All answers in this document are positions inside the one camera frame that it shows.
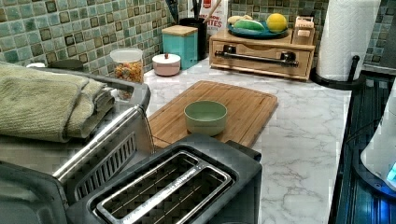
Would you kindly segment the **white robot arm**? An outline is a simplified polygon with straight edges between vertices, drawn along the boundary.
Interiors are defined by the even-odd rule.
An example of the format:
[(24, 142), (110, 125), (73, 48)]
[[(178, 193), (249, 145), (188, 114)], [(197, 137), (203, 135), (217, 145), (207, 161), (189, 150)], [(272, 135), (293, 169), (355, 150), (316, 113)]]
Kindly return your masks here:
[(396, 89), (392, 85), (384, 115), (368, 146), (361, 153), (362, 164), (392, 191), (396, 190)]

